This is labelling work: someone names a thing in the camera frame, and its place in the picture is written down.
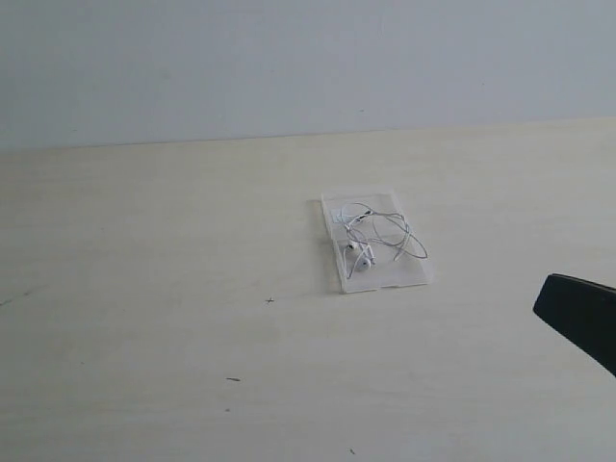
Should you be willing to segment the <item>clear plastic storage case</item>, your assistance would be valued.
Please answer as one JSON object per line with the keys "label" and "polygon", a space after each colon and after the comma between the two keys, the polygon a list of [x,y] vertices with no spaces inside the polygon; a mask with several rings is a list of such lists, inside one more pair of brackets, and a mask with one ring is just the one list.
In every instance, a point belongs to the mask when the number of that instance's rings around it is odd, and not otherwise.
{"label": "clear plastic storage case", "polygon": [[393,188],[337,187],[306,205],[324,289],[361,294],[434,279],[427,246]]}

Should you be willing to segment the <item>white wired earphones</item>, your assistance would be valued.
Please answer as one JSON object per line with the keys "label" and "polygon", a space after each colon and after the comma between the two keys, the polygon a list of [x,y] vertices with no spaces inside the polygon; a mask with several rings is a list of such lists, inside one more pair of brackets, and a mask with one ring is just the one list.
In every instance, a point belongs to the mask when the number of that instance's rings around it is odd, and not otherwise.
{"label": "white wired earphones", "polygon": [[[406,216],[400,212],[378,212],[373,207],[362,202],[345,204],[337,214],[338,223],[346,234],[346,244],[342,246],[343,271],[346,280],[361,270],[369,270],[376,266],[373,250],[375,245],[384,246],[394,251],[393,262],[403,255],[427,260],[427,248],[416,237]],[[377,224],[384,221],[393,225],[399,236],[386,239],[378,229]]]}

